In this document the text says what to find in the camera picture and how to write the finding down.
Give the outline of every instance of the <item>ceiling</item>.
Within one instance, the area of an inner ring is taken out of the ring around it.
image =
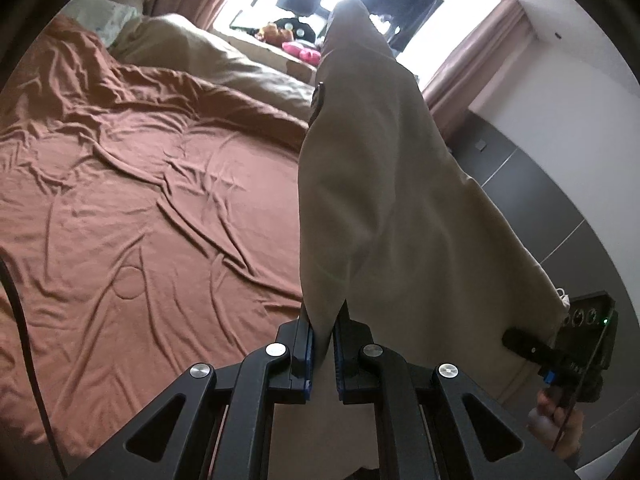
[[[640,97],[640,84],[601,28],[575,0],[520,0],[542,41],[607,74]]]

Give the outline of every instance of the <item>metal screw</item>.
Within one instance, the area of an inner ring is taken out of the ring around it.
[[[364,355],[369,357],[380,357],[382,355],[382,346],[380,345],[365,345],[362,349]]]
[[[210,372],[211,372],[210,366],[204,363],[198,363],[196,365],[193,365],[191,367],[191,370],[189,370],[191,377],[195,377],[196,379],[206,377],[209,375]]]
[[[271,357],[280,357],[281,355],[284,355],[284,352],[286,351],[287,347],[282,343],[271,343],[267,346],[267,354]]]
[[[458,369],[454,365],[450,365],[449,363],[445,363],[440,365],[438,368],[440,375],[446,377],[447,379],[453,379],[458,374]]]

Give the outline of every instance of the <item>human hand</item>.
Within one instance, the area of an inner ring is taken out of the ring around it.
[[[551,449],[565,415],[566,410],[557,407],[555,402],[543,390],[540,390],[538,405],[529,413],[527,429],[545,447]],[[584,413],[574,408],[564,428],[564,435],[556,447],[556,455],[562,460],[566,460],[578,451],[583,422]]]

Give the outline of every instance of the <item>bed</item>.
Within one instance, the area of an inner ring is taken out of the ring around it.
[[[134,17],[110,54],[58,16],[0,97],[0,250],[69,470],[193,362],[298,315],[313,89],[185,21]],[[59,477],[6,297],[0,461]]]

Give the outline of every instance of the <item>triangular cutout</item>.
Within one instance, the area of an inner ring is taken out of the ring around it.
[[[475,396],[466,394],[462,397],[462,402],[480,441],[482,452],[489,462],[497,462],[522,449],[520,439]]]
[[[151,462],[160,462],[185,400],[184,395],[173,397],[154,418],[127,440],[127,451]]]

